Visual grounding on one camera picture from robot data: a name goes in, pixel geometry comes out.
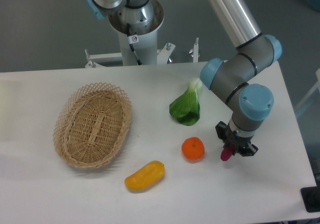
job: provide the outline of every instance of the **metal bracket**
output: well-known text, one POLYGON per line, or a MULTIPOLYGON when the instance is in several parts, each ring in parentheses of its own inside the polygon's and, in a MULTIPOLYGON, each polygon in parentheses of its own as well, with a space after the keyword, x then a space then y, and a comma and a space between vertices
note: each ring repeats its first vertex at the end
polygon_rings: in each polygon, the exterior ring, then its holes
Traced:
POLYGON ((104 68, 105 66, 103 65, 99 65, 98 63, 96 62, 93 62, 92 60, 90 60, 84 68, 104 68))
MULTIPOLYGON (((158 49, 157 64, 164 65, 167 63, 172 63, 173 61, 170 59, 170 55, 175 48, 176 48, 176 45, 168 42, 163 49, 158 49)), ((105 67, 103 65, 99 65, 98 63, 110 63, 110 62, 122 61, 122 55, 120 52, 90 55, 87 49, 85 49, 84 51, 85 51, 86 61, 88 62, 85 65, 85 68, 105 67)))
POLYGON ((165 44, 162 50, 160 50, 159 54, 156 56, 156 63, 158 65, 166 65, 169 61, 171 53, 176 48, 176 45, 168 42, 165 44))
POLYGON ((199 37, 195 39, 194 45, 193 45, 193 62, 197 63, 199 58, 199 37))

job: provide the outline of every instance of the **cable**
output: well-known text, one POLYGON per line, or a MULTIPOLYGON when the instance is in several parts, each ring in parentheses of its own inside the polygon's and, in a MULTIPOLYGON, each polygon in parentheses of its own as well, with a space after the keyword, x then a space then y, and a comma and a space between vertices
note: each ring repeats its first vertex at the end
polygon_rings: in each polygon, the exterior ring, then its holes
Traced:
MULTIPOLYGON (((130 37, 130 24, 129 23, 126 24, 126 36, 130 37)), ((135 59, 136 59, 136 62, 138 63, 138 65, 139 66, 143 65, 142 62, 140 61, 139 57, 138 57, 138 54, 136 53, 134 45, 131 43, 131 44, 129 44, 129 46, 130 46, 130 49, 131 49, 131 51, 133 52, 133 54, 135 56, 135 59)))

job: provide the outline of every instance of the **yellow bell pepper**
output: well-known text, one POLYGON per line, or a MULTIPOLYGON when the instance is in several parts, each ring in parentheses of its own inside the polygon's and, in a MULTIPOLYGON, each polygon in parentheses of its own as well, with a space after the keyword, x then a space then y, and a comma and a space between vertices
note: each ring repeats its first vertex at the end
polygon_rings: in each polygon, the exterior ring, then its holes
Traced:
POLYGON ((165 165, 153 160, 124 180, 125 186, 132 191, 142 191, 165 175, 165 165))

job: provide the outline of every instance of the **oval basket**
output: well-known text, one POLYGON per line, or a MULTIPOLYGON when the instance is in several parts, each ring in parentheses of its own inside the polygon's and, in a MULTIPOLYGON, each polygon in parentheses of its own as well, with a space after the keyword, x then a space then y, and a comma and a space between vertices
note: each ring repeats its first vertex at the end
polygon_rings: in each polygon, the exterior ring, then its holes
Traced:
POLYGON ((55 124, 55 151, 78 168, 98 168, 123 144, 131 121, 127 94, 110 83, 92 83, 75 92, 55 124))

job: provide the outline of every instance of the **white table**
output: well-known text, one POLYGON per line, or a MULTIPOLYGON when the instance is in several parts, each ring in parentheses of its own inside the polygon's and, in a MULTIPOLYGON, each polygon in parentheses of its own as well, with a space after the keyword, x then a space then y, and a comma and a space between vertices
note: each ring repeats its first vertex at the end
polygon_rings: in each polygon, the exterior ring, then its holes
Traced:
POLYGON ((200 95, 200 120, 183 126, 169 104, 198 77, 204 63, 0 73, 1 224, 244 224, 309 219, 300 188, 315 186, 285 83, 275 63, 255 77, 275 104, 252 143, 253 157, 222 162, 215 125, 231 111, 208 89, 200 95), (107 168, 84 171, 55 152, 55 123, 72 93, 107 82, 132 101, 131 128, 107 168), (205 157, 187 162, 182 142, 199 137, 205 157), (164 179, 131 193, 124 179, 144 166, 164 163, 164 179))

